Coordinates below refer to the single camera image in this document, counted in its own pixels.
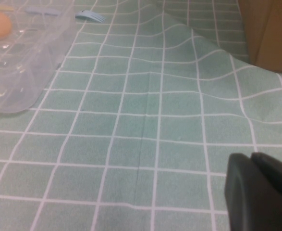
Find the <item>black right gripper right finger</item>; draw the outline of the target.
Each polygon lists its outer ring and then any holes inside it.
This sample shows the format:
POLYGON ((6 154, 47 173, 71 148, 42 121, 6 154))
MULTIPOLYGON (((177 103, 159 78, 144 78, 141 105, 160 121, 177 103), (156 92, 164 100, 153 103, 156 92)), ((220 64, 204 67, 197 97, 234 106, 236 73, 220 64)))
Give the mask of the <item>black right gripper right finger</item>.
POLYGON ((252 153, 251 160, 257 165, 272 187, 282 194, 282 162, 265 153, 252 153))

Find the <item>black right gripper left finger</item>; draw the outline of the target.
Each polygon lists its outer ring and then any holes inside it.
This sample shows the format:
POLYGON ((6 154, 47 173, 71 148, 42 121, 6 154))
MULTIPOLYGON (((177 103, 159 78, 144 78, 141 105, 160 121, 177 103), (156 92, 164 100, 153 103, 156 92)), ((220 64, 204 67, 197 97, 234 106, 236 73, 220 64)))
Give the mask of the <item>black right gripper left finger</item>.
POLYGON ((224 195, 232 231, 282 231, 282 194, 251 157, 229 156, 224 195))

